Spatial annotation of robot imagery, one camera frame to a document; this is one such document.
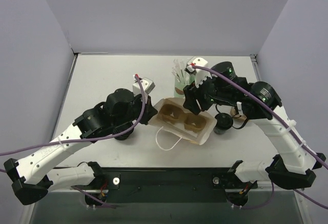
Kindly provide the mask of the brown paper bag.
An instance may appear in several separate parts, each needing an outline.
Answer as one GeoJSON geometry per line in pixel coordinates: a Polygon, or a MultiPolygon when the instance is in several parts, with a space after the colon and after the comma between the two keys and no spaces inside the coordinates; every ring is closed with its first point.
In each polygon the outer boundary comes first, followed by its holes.
{"type": "Polygon", "coordinates": [[[150,119],[148,124],[158,128],[155,141],[163,151],[172,150],[182,139],[201,146],[208,140],[216,126],[216,119],[211,114],[200,112],[195,115],[184,108],[183,103],[183,98],[171,97],[163,98],[154,105],[158,113],[150,119]],[[172,147],[165,149],[158,142],[160,131],[174,134],[179,139],[172,147]]]}

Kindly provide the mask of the black coffee cup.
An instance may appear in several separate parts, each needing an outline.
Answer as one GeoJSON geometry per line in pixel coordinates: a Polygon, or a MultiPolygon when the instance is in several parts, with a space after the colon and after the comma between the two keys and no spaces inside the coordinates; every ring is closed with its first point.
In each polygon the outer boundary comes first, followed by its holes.
{"type": "Polygon", "coordinates": [[[215,116],[216,125],[213,129],[216,134],[224,134],[227,130],[233,126],[233,118],[227,113],[218,113],[215,116]]]}

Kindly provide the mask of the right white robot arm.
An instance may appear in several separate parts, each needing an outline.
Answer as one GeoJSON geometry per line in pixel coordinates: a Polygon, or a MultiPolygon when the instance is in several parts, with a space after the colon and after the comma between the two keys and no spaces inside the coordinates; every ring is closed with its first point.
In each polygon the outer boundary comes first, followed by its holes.
{"type": "Polygon", "coordinates": [[[227,174],[231,186],[260,180],[269,180],[286,190],[312,186],[314,171],[325,165],[325,155],[314,152],[301,138],[296,122],[289,119],[270,84],[248,82],[236,74],[231,62],[208,68],[205,59],[196,58],[187,63],[185,71],[194,76],[194,81],[183,90],[186,109],[198,115],[213,105],[232,107],[260,128],[277,151],[269,162],[240,162],[227,174]]]}

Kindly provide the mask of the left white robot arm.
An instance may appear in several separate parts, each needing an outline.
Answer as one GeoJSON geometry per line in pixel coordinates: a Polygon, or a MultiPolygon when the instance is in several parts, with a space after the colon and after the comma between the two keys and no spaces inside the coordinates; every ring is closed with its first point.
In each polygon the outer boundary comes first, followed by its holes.
{"type": "Polygon", "coordinates": [[[147,125],[157,114],[149,91],[117,89],[106,101],[86,110],[49,144],[21,159],[4,163],[12,180],[14,195],[23,205],[44,198],[61,188],[87,186],[101,188],[108,180],[97,162],[81,162],[76,167],[57,168],[75,152],[102,139],[127,139],[137,124],[147,125]]]}

